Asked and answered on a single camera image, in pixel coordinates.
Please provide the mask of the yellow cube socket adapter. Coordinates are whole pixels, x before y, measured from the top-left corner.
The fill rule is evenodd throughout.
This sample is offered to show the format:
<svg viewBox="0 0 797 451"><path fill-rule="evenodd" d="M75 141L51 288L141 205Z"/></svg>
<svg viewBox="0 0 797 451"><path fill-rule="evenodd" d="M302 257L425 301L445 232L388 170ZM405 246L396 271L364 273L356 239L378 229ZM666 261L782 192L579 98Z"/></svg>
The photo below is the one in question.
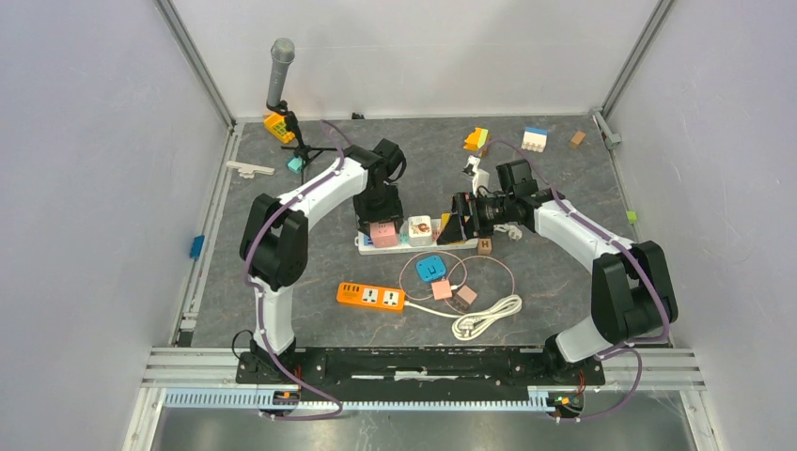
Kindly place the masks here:
<svg viewBox="0 0 797 451"><path fill-rule="evenodd" d="M445 231L445 228L446 228L446 226L447 226L447 223L448 223L448 222L449 222L449 220L450 220L450 217L451 217L451 213L450 213L450 212L444 212L444 213L441 215L440 227L439 227L439 235L440 235L440 236L442 236L442 235L443 235L443 233L444 233L444 231Z"/></svg>

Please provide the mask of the large pink cube adapter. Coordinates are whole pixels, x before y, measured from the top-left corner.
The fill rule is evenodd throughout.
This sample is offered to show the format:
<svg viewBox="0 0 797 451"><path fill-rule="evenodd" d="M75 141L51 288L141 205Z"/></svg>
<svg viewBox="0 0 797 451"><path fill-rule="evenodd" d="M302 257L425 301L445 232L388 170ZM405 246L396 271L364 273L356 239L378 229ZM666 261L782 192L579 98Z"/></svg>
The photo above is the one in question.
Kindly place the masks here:
<svg viewBox="0 0 797 451"><path fill-rule="evenodd" d="M400 238L393 222L371 223L369 237L376 248L387 248L399 245Z"/></svg>

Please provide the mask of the white cube socket adapter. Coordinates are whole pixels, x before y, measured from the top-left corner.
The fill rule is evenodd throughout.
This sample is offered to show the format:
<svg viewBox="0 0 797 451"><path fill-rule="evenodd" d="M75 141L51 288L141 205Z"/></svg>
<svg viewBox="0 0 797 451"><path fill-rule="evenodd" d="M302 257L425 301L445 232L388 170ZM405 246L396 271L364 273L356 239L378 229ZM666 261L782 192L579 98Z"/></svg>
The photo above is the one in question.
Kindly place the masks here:
<svg viewBox="0 0 797 451"><path fill-rule="evenodd" d="M412 247L429 246L433 243L433 227L428 215L408 218L408 243Z"/></svg>

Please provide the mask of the blue socket adapter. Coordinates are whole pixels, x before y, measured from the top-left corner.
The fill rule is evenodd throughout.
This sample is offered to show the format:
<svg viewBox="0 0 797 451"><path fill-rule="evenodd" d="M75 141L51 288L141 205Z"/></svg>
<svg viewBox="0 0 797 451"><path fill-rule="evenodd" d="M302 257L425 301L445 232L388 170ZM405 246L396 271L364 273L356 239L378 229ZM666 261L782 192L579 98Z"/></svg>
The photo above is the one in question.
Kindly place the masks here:
<svg viewBox="0 0 797 451"><path fill-rule="evenodd" d="M445 278L447 269L438 255L423 257L415 264L418 277L425 283L432 283Z"/></svg>

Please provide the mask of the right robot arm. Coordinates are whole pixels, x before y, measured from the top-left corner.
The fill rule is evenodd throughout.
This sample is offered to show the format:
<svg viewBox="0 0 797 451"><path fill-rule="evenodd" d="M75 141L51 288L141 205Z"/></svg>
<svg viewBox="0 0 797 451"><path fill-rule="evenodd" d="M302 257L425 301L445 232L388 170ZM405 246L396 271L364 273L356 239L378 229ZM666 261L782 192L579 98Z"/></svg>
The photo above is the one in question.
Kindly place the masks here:
<svg viewBox="0 0 797 451"><path fill-rule="evenodd" d="M552 241L589 271L588 316L545 344L545 376L566 383L589 357L667 338L679 310L660 245L598 225L553 187L541 189L532 169L524 160L503 163L496 168L498 192L476 187L453 194L451 215L436 241L487 239L499 226L514 224Z"/></svg>

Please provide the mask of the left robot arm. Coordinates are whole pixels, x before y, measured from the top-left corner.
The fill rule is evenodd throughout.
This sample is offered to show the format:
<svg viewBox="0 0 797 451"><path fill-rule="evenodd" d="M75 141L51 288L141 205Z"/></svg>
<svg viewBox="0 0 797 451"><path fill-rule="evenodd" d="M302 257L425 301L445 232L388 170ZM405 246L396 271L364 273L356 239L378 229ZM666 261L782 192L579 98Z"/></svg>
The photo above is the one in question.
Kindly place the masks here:
<svg viewBox="0 0 797 451"><path fill-rule="evenodd" d="M360 233L373 238L384 232L389 245L398 244L404 213L395 180L405 168L404 153L392 141L383 139L373 150L352 145L340 149L326 170L299 188L254 200L240 254L244 282L256 293L255 340L266 350L258 368L270 381L287 381L295 370L295 358L286 350L295 343L293 286L308 263L310 231L351 201Z"/></svg>

